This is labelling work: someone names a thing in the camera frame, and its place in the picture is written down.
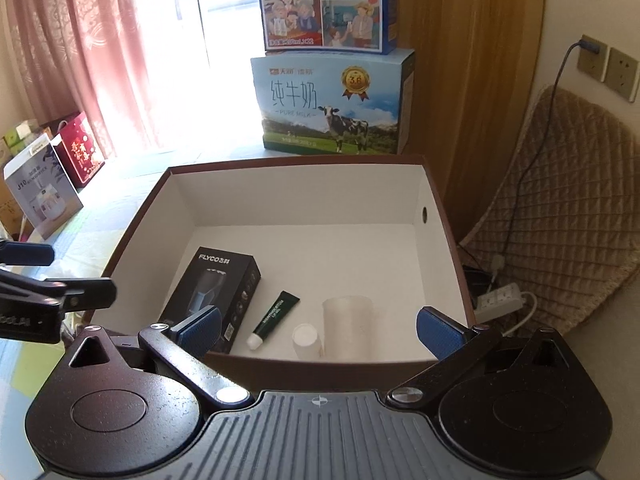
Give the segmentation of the black shaver box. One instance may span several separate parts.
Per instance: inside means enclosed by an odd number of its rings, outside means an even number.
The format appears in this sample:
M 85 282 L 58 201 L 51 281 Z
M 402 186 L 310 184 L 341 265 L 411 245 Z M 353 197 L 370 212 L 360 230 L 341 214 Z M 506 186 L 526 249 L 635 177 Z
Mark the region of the black shaver box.
M 198 248 L 182 274 L 160 322 L 176 325 L 208 306 L 221 314 L 221 334 L 209 351 L 227 354 L 260 280 L 255 259 L 249 255 Z

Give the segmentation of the translucent plastic cup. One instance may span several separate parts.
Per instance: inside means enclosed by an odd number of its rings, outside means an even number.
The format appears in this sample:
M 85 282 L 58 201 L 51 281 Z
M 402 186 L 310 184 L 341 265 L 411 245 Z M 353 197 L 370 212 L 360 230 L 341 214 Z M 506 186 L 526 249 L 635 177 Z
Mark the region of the translucent plastic cup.
M 369 362 L 373 302 L 365 296 L 327 299 L 322 304 L 324 356 L 330 362 Z

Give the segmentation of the green black tube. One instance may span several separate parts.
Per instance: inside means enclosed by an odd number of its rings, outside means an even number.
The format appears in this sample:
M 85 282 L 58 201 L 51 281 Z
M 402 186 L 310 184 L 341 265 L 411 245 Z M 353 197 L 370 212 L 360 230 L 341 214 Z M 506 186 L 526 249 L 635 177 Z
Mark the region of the green black tube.
M 299 298 L 290 292 L 280 292 L 279 297 L 247 337 L 246 344 L 250 351 L 257 350 L 298 303 Z

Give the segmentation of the white cream bottle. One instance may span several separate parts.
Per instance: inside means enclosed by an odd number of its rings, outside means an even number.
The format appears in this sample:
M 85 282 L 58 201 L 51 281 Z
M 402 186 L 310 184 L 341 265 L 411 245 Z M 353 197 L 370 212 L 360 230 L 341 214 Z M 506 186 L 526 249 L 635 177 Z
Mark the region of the white cream bottle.
M 292 344 L 301 361 L 319 361 L 322 357 L 322 342 L 318 330 L 311 324 L 303 323 L 294 328 Z

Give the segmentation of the brown cardboard carton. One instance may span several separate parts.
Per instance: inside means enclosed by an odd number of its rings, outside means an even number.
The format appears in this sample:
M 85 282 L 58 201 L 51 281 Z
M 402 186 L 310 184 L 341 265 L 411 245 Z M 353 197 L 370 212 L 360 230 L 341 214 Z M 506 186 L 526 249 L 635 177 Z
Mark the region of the brown cardboard carton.
M 0 221 L 10 237 L 21 239 L 25 226 L 24 214 L 3 180 L 0 181 Z

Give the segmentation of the checkered tablecloth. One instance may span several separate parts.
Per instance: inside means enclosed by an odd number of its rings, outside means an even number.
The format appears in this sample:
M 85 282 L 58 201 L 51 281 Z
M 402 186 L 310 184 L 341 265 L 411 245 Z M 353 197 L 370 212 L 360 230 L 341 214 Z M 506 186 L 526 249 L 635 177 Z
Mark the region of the checkered tablecloth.
M 32 264 L 62 278 L 1 273 L 1 474 L 9 479 L 41 472 L 24 429 L 35 395 L 62 356 L 61 334 L 68 312 L 84 315 L 110 308 L 102 321 L 126 347 L 116 352 L 120 369 L 142 386 L 158 386 L 149 353 L 138 348 L 137 332 L 158 312 L 170 274 L 164 272 L 162 245 L 132 237 L 152 203 L 152 188 L 163 186 L 166 158 L 118 156 L 80 197 L 87 209 L 51 243 L 4 242 L 1 258 L 17 266 Z

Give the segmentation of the white power strip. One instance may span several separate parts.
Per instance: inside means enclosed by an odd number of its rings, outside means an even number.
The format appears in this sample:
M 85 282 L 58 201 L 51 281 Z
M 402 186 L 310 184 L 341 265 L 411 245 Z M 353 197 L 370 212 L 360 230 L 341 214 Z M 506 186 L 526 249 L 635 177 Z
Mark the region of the white power strip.
M 476 322 L 485 324 L 495 318 L 502 318 L 520 310 L 523 304 L 521 289 L 517 284 L 511 283 L 496 288 L 477 298 L 475 308 Z

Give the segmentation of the white appliance box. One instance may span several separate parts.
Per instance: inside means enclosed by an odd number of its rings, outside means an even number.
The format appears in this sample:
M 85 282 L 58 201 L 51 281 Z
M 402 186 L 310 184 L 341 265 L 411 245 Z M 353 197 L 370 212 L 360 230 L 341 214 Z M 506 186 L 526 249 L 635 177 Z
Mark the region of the white appliance box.
M 23 214 L 45 240 L 81 211 L 76 188 L 44 133 L 4 166 L 3 177 Z

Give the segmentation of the red gift bag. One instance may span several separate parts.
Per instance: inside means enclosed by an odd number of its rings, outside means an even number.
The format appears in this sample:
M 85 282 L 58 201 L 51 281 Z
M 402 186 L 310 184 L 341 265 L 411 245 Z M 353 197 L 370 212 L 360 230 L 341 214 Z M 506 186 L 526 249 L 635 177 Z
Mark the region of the red gift bag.
M 105 157 L 84 112 L 46 122 L 51 143 L 76 190 L 84 188 L 102 169 Z

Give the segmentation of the brown cardboard storage box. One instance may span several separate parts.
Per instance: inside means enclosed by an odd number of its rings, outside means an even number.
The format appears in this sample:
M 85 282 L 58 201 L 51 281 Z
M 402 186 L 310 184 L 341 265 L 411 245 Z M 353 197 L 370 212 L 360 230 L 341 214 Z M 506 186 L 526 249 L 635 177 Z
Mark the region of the brown cardboard storage box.
M 232 350 L 206 356 L 247 389 L 387 390 L 432 362 L 416 336 L 421 308 L 475 321 L 444 206 L 419 156 L 211 162 L 172 167 L 165 177 L 132 237 L 159 242 L 171 276 L 150 324 L 198 248 L 254 257 L 262 278 Z M 247 337 L 280 292 L 299 303 L 250 351 Z M 322 304 L 344 296 L 373 302 L 370 361 L 297 359 L 294 328 L 321 327 Z

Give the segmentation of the brown quilted chair cover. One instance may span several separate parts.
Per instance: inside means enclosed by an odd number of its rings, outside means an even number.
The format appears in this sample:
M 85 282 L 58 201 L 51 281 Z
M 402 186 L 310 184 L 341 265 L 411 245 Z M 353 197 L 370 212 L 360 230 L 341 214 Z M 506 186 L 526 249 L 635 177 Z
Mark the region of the brown quilted chair cover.
M 603 107 L 541 92 L 497 194 L 462 240 L 538 299 L 526 330 L 566 334 L 639 272 L 639 139 Z

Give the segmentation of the pink curtain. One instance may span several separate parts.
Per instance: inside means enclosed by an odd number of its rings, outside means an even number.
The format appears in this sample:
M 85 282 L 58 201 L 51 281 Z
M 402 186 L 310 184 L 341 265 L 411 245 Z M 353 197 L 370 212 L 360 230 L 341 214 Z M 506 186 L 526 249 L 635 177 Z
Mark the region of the pink curtain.
M 134 0 L 3 0 L 30 107 L 40 122 L 85 113 L 106 157 L 137 141 L 149 116 Z

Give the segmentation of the blue milk carton box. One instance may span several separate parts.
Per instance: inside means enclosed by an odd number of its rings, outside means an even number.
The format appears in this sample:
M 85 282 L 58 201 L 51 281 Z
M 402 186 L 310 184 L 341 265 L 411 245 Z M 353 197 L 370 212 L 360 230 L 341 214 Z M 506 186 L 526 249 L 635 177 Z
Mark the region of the blue milk carton box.
M 293 154 L 400 154 L 416 54 L 300 51 L 252 59 L 262 143 Z

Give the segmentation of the cartoon printed milk box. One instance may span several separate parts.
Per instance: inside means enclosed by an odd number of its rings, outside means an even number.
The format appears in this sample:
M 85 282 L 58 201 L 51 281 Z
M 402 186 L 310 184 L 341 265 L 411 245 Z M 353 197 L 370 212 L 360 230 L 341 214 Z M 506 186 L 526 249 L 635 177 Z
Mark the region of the cartoon printed milk box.
M 398 0 L 259 0 L 265 50 L 387 54 L 397 44 Z

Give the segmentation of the wall socket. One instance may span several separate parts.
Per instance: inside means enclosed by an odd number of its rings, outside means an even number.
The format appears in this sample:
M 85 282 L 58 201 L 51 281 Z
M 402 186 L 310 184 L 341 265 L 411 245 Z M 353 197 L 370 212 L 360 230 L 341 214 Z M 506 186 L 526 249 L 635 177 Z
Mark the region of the wall socket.
M 639 84 L 639 62 L 632 56 L 611 48 L 604 84 L 629 103 L 636 99 Z
M 582 36 L 579 40 L 577 69 L 596 81 L 602 82 L 607 67 L 608 45 L 590 36 Z

